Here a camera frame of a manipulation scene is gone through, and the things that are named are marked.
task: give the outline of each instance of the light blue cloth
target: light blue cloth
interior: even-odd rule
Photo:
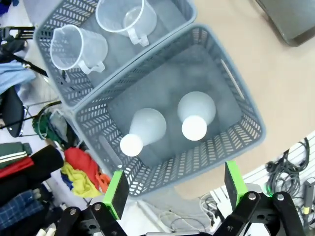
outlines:
[[[16,60],[0,64],[0,94],[8,88],[35,79],[35,73]]]

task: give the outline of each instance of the red garment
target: red garment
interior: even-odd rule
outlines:
[[[30,157],[23,158],[23,160],[15,162],[14,164],[9,165],[4,169],[0,170],[0,178],[14,174],[32,165],[34,165],[34,162]]]
[[[65,161],[68,162],[75,170],[83,171],[87,174],[90,181],[99,188],[96,174],[98,172],[98,165],[93,161],[87,153],[76,147],[70,147],[64,151]]]

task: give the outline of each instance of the yellow cloth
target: yellow cloth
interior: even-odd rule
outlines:
[[[83,171],[75,170],[69,163],[64,163],[61,172],[72,182],[72,192],[75,195],[82,198],[94,198],[102,194]]]

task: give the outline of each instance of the cup handle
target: cup handle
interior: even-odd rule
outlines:
[[[81,70],[83,71],[83,73],[85,73],[87,75],[90,74],[92,71],[96,71],[96,72],[100,73],[103,70],[105,70],[105,65],[101,61],[96,66],[92,67],[91,69],[89,69],[87,67],[87,65],[85,64],[85,62],[83,60],[80,61],[78,65],[81,68]]]
[[[137,36],[136,30],[134,28],[128,29],[128,35],[133,44],[140,44],[142,47],[148,46],[149,45],[149,40],[146,35],[142,36],[139,38]]]

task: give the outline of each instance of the pile of clothes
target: pile of clothes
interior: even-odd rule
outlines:
[[[62,179],[75,195],[94,198],[107,191],[110,177],[100,172],[88,153],[71,147],[64,151],[64,155]]]
[[[60,152],[47,146],[30,156],[22,143],[1,144],[0,150],[0,159],[8,160],[0,167],[0,235],[34,235],[57,222],[62,210],[54,208],[42,182],[63,166]]]

